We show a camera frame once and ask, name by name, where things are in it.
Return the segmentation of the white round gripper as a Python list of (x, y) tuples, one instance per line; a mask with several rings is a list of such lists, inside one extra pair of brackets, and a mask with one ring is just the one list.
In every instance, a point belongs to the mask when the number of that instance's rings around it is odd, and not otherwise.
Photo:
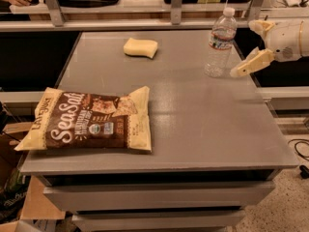
[(255, 47), (237, 66), (231, 69), (231, 77), (243, 77), (277, 62), (296, 61), (303, 57), (303, 20), (275, 24), (267, 20), (251, 20), (249, 29), (264, 39), (267, 49)]

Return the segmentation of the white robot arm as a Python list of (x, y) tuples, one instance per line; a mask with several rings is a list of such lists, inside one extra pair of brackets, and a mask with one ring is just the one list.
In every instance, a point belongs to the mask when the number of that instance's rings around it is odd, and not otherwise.
[(262, 38), (265, 49), (255, 47), (243, 61), (231, 69), (231, 77), (255, 73), (265, 69), (273, 61), (291, 62), (309, 56), (308, 19), (279, 23), (252, 20), (249, 22), (249, 28)]

